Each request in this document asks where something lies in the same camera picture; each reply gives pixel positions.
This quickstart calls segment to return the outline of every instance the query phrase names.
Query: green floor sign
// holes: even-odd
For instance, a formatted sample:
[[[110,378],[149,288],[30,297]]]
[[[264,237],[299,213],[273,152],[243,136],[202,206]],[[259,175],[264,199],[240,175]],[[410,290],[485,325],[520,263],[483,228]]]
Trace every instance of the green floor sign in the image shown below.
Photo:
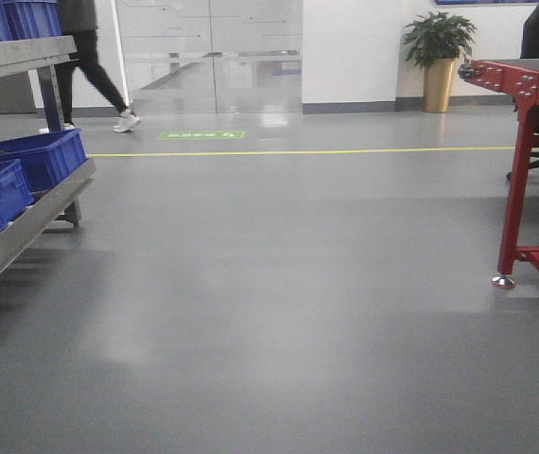
[[[241,139],[244,131],[164,131],[158,140],[173,139]]]

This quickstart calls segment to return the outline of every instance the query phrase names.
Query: metal shelf cart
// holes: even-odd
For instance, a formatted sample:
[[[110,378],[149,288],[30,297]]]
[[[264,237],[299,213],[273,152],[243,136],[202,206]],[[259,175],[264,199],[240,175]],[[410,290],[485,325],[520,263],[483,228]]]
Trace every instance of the metal shelf cart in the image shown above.
[[[37,70],[50,131],[59,131],[63,123],[54,65],[69,61],[73,52],[72,37],[0,42],[0,78]],[[95,170],[95,163],[88,159],[0,233],[0,273],[52,220],[60,218],[78,226],[77,196],[91,182]]]

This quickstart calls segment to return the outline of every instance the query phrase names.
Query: black pants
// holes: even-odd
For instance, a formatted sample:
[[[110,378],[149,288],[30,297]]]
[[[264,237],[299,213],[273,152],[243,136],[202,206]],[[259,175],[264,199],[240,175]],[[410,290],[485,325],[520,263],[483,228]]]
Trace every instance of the black pants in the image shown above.
[[[118,89],[108,77],[108,73],[99,64],[97,55],[97,32],[95,30],[67,33],[74,37],[76,54],[70,54],[72,61],[57,64],[55,72],[58,78],[63,120],[72,123],[72,76],[79,67],[84,76],[116,108],[123,112],[127,105]]]

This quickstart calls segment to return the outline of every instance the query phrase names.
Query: wall baseboard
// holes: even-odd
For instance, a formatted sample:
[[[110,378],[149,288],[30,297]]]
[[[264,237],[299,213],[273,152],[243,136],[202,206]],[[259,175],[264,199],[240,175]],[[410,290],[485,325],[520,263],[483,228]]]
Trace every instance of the wall baseboard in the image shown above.
[[[39,118],[44,118],[44,109],[38,107],[36,115]],[[76,107],[72,110],[74,118],[103,118],[108,116],[118,116],[114,107]]]
[[[513,99],[508,95],[489,96],[452,96],[450,105],[460,106],[512,106]],[[422,97],[398,97],[395,101],[377,102],[321,102],[303,104],[303,114],[378,114],[383,112],[421,111]],[[44,109],[38,108],[36,114],[44,118]],[[95,118],[118,116],[114,107],[79,107],[74,109],[75,118]]]
[[[488,96],[452,96],[450,105],[459,106],[512,106],[513,101],[507,95]],[[398,97],[395,101],[379,102],[326,102],[304,104],[304,114],[363,114],[399,111],[421,111],[422,97]]]
[[[321,102],[304,104],[304,114],[364,114],[393,112],[395,102]]]

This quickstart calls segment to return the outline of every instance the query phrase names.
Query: glass door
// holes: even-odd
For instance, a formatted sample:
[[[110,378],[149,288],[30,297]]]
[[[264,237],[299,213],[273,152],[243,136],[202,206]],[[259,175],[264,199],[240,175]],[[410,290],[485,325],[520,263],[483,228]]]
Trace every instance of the glass door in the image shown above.
[[[138,111],[301,111],[302,0],[115,3]]]

